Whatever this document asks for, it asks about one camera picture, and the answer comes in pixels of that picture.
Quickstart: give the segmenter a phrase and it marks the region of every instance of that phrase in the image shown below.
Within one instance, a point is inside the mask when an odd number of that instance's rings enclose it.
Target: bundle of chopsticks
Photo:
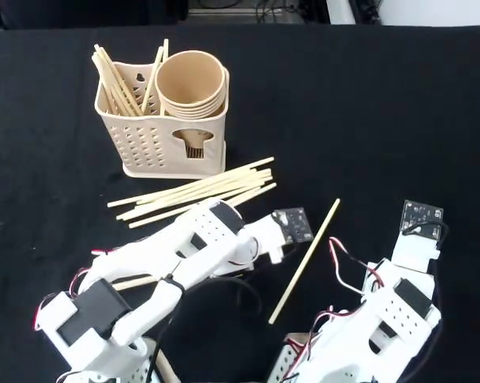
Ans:
[[[147,116],[150,114],[148,101],[153,94],[155,82],[155,73],[162,61],[169,57],[169,41],[164,39],[163,46],[160,46],[155,56],[155,61],[151,68],[150,78],[147,83],[146,93],[142,103],[137,103],[132,95],[130,88],[125,84],[121,73],[112,62],[105,49],[95,44],[95,53],[91,59],[98,70],[100,81],[104,88],[105,97],[108,104],[108,112],[118,116]]]
[[[212,196],[225,200],[230,206],[238,206],[277,186],[274,182],[270,183],[273,180],[271,169],[257,169],[257,167],[272,161],[273,157],[265,158],[264,160],[259,160],[204,180],[191,182],[178,188],[110,202],[107,206],[116,207],[127,203],[135,203],[136,206],[132,210],[116,217],[116,219],[123,221],[137,219],[142,215],[166,210],[149,218],[130,223],[128,227],[131,229],[181,214],[191,209],[200,200]],[[182,206],[167,210],[169,207],[177,205]]]

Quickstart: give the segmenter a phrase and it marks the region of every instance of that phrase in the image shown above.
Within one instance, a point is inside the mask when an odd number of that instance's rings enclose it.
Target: utensil holder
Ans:
[[[115,62],[126,86],[141,106],[152,65],[129,65]],[[183,120],[160,116],[160,101],[152,87],[148,109],[150,116],[116,116],[108,110],[104,87],[99,82],[95,110],[102,118],[116,150],[123,161],[125,174],[139,178],[201,179],[224,172],[226,142],[224,127],[229,104],[229,80],[226,73],[226,99],[212,116],[200,120]],[[192,148],[182,131],[203,131],[202,148]]]

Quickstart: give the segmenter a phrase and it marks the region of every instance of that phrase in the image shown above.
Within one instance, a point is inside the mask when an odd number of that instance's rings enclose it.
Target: paper cup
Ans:
[[[166,105],[198,108],[213,101],[225,88],[221,62],[209,53],[188,50],[170,56],[155,75],[155,87]]]
[[[167,112],[172,116],[177,116],[181,118],[203,118],[205,116],[209,116],[213,114],[216,110],[218,110],[222,104],[224,104],[224,100],[226,99],[226,89],[221,92],[221,97],[217,98],[217,100],[213,101],[213,103],[207,105],[206,107],[200,109],[177,109],[172,105],[166,104],[163,102],[163,105]]]

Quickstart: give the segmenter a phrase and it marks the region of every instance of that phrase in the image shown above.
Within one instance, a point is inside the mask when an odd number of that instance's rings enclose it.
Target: robotic arm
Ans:
[[[307,338],[309,344],[283,348],[268,383],[399,381],[441,320],[427,269],[446,234],[442,217],[440,208],[405,201],[391,260],[368,264],[360,307],[318,314],[328,321]]]
[[[37,324],[72,371],[97,383],[129,381],[150,357],[142,335],[173,311],[182,291],[205,278],[254,268],[263,254],[282,259],[288,243],[313,239],[303,209],[275,211],[252,224],[218,199],[208,199],[154,235],[95,259],[73,298],[61,292],[43,307]],[[158,281],[135,310],[110,282],[149,274]]]

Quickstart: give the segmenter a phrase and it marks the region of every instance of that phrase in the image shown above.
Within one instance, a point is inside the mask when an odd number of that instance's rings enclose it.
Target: black tablecloth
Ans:
[[[480,381],[480,28],[152,27],[0,33],[0,381],[51,382],[67,365],[31,321],[40,298],[65,289],[89,250],[150,234],[130,231],[109,200],[169,180],[125,176],[92,102],[99,43],[118,61],[202,49],[231,73],[227,166],[275,156],[278,187],[241,207],[247,220],[303,206],[317,230],[364,261],[390,257],[403,200],[445,209],[439,262],[444,331],[416,381]],[[354,308],[325,246],[274,326],[266,319],[302,253],[253,280],[252,317],[234,288],[203,289],[183,307],[164,349],[185,381],[262,379],[289,331],[333,304]],[[359,285],[364,271],[341,264]],[[136,304],[147,290],[131,292]]]

